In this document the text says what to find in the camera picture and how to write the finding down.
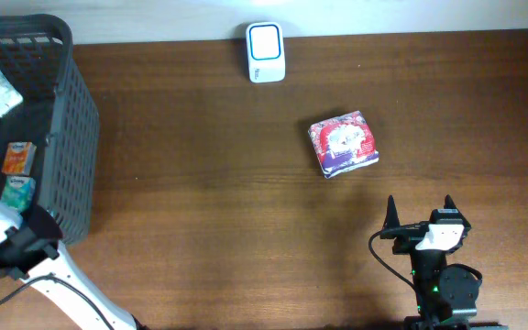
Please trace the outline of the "red purple plastic pack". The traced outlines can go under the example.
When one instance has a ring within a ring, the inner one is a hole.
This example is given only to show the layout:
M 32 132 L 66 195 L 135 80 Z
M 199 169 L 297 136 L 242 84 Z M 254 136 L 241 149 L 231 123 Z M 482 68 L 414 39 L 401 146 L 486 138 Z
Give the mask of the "red purple plastic pack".
M 314 123 L 308 135 L 326 179 L 380 160 L 376 140 L 360 111 Z

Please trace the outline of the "teal Kleenex tissue pack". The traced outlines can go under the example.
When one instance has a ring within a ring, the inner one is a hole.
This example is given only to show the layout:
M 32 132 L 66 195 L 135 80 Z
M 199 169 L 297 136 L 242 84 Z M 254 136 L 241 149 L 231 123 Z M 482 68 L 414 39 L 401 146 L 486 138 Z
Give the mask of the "teal Kleenex tissue pack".
M 31 177 L 7 176 L 1 201 L 8 207 L 22 213 L 32 203 L 36 190 L 36 181 Z

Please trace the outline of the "orange Kleenex tissue pack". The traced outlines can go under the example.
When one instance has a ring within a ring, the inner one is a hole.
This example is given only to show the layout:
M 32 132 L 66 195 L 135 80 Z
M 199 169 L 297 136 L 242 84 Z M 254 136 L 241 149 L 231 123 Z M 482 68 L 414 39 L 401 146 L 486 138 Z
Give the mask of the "orange Kleenex tissue pack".
M 32 142 L 10 142 L 5 152 L 2 173 L 28 176 L 36 150 L 37 146 Z

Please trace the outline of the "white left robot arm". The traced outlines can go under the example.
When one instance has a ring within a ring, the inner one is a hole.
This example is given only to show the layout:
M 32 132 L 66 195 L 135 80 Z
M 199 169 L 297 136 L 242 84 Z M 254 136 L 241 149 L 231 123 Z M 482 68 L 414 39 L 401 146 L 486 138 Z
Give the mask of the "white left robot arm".
M 144 329 L 87 278 L 61 238 L 61 229 L 47 210 L 36 205 L 22 215 L 0 200 L 0 278 L 22 281 L 0 299 L 0 306 L 33 288 L 81 329 Z

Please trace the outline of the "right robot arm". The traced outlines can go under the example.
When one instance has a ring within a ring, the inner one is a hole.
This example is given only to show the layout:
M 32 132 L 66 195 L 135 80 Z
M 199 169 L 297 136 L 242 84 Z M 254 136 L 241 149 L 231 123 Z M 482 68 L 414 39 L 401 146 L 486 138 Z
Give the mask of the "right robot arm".
M 477 299 L 483 276 L 468 265 L 449 264 L 446 257 L 463 246 L 471 229 L 470 222 L 447 195 L 444 206 L 434 209 L 428 220 L 403 225 L 392 196 L 388 198 L 386 216 L 381 230 L 368 240 L 373 257 L 375 238 L 393 242 L 394 255 L 407 255 L 411 260 L 408 280 L 384 260 L 377 261 L 408 284 L 417 302 L 416 316 L 402 322 L 404 329 L 503 329 L 498 323 L 472 323 L 477 315 Z

